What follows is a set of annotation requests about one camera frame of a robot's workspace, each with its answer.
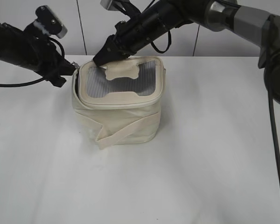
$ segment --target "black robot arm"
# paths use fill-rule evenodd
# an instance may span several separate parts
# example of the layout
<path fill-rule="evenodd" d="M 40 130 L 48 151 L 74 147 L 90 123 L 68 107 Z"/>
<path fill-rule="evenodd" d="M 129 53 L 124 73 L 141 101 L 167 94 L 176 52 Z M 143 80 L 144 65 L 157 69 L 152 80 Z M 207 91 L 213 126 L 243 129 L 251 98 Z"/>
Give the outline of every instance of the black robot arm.
<path fill-rule="evenodd" d="M 102 0 L 102 5 L 115 10 L 122 1 Z M 171 29 L 195 22 L 215 32 L 228 29 L 258 45 L 259 68 L 270 64 L 273 96 L 280 103 L 280 16 L 240 6 L 236 0 L 159 0 L 130 17 L 115 26 L 116 34 L 95 55 L 97 66 L 126 59 Z"/>
<path fill-rule="evenodd" d="M 39 7 L 36 15 L 24 31 L 0 23 L 0 60 L 32 70 L 42 76 L 40 80 L 62 87 L 66 79 L 61 76 L 71 76 L 76 67 L 64 59 L 62 45 L 49 36 L 62 38 L 67 30 L 48 6 Z"/>

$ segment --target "white table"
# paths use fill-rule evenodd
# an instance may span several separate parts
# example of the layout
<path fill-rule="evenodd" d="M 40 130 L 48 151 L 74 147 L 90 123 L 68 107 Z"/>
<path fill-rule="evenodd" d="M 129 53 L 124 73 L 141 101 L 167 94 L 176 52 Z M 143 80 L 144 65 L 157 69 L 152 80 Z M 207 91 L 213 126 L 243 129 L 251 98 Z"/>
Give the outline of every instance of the white table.
<path fill-rule="evenodd" d="M 280 224 L 258 59 L 162 59 L 161 126 L 142 145 L 92 145 L 70 81 L 0 89 L 0 224 Z M 0 62 L 2 83 L 37 78 Z"/>

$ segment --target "white wall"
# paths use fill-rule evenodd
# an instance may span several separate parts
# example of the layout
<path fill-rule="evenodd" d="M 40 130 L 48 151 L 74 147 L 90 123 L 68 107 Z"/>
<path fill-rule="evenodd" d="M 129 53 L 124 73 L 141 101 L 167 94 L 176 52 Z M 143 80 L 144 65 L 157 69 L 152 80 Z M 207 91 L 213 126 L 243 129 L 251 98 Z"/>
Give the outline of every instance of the white wall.
<path fill-rule="evenodd" d="M 107 11 L 100 5 L 100 0 L 78 0 L 84 28 L 88 55 L 96 54 L 104 45 L 109 35 L 115 34 L 115 25 L 129 18 L 120 12 Z M 131 0 L 141 11 L 151 0 Z M 196 24 L 191 24 L 172 31 L 172 46 L 165 56 L 192 56 L 197 35 Z M 155 44 L 161 50 L 167 47 L 167 35 L 159 38 Z M 138 55 L 160 55 L 149 45 Z"/>
<path fill-rule="evenodd" d="M 83 55 L 84 45 L 76 0 L 0 0 L 0 22 L 23 30 L 36 19 L 35 10 L 41 5 L 49 5 L 69 30 L 60 40 L 66 54 Z"/>

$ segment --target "bag strap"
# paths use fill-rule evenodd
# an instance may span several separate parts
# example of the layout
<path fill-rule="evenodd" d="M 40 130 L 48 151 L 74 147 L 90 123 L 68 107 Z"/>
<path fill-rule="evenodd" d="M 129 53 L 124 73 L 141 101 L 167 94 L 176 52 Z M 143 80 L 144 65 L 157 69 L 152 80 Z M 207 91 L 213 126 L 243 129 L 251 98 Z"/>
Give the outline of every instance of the bag strap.
<path fill-rule="evenodd" d="M 137 131 L 142 130 L 146 126 L 155 124 L 160 121 L 161 112 L 156 114 L 141 118 L 128 126 L 120 129 L 113 135 L 108 137 L 101 138 L 101 136 L 105 136 L 106 130 L 104 129 L 104 125 L 94 121 L 91 118 L 88 118 L 84 115 L 77 113 L 77 117 L 82 124 L 87 124 L 88 127 L 100 129 L 98 136 L 96 137 L 96 143 L 98 144 L 100 149 L 105 149 L 107 147 L 116 145 L 120 140 L 124 139 L 125 137 L 136 133 Z"/>

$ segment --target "black cable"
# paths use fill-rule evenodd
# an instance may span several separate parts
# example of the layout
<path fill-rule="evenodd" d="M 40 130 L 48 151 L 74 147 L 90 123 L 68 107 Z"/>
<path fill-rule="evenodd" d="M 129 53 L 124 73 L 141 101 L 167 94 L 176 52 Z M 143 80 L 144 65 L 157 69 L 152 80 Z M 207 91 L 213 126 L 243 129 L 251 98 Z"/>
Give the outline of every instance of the black cable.
<path fill-rule="evenodd" d="M 270 110 L 272 135 L 273 135 L 273 142 L 274 142 L 274 149 L 275 149 L 276 165 L 277 165 L 277 172 L 278 172 L 279 186 L 280 186 L 280 150 L 279 150 L 278 134 L 277 134 L 277 127 L 276 127 L 276 120 L 275 120 L 275 112 L 274 112 L 273 90 L 271 85 L 269 85 L 268 99 L 269 99 L 269 110 Z"/>
<path fill-rule="evenodd" d="M 150 8 L 154 4 L 154 2 L 155 2 L 155 0 L 152 0 L 152 2 L 144 9 L 144 11 L 147 10 L 148 8 Z"/>
<path fill-rule="evenodd" d="M 64 48 L 63 48 L 62 44 L 61 44 L 59 41 L 57 41 L 57 40 L 55 40 L 55 39 L 53 39 L 53 38 L 51 38 L 51 37 L 49 37 L 48 39 L 49 39 L 50 41 L 56 43 L 56 44 L 59 46 L 59 48 L 60 48 L 60 50 L 61 50 L 61 58 L 62 58 L 61 61 L 59 62 L 59 64 L 56 65 L 56 68 L 48 74 L 48 76 L 49 76 L 49 75 L 52 74 L 53 72 L 56 72 L 56 70 L 58 70 L 59 67 L 61 66 L 61 64 L 62 64 L 62 62 L 64 61 L 64 58 L 65 58 L 65 51 L 64 51 Z M 45 81 L 45 80 L 46 80 L 46 78 L 45 78 L 45 77 L 42 77 L 42 78 L 40 78 L 40 79 L 37 79 L 37 80 L 32 81 L 32 82 L 27 82 L 27 83 L 20 83 L 20 84 L 0 84 L 0 88 L 25 87 L 25 86 L 30 86 L 30 85 L 34 85 L 34 84 L 40 83 L 40 82 Z"/>
<path fill-rule="evenodd" d="M 40 78 L 32 82 L 28 83 L 20 83 L 20 84 L 0 84 L 0 88 L 15 88 L 15 87 L 24 87 L 24 86 L 29 86 L 29 85 L 34 85 L 37 83 L 40 83 L 42 81 L 45 81 L 45 78 Z"/>
<path fill-rule="evenodd" d="M 157 48 L 157 46 L 154 44 L 154 42 L 151 42 L 151 46 L 152 46 L 152 47 L 154 48 L 154 50 L 155 50 L 156 52 L 158 52 L 159 54 L 164 54 L 164 53 L 166 53 L 166 52 L 169 50 L 171 44 L 172 44 L 172 36 L 171 36 L 171 32 L 170 32 L 170 31 L 168 31 L 168 46 L 167 46 L 166 50 L 164 50 L 164 51 L 159 50 L 159 49 Z"/>

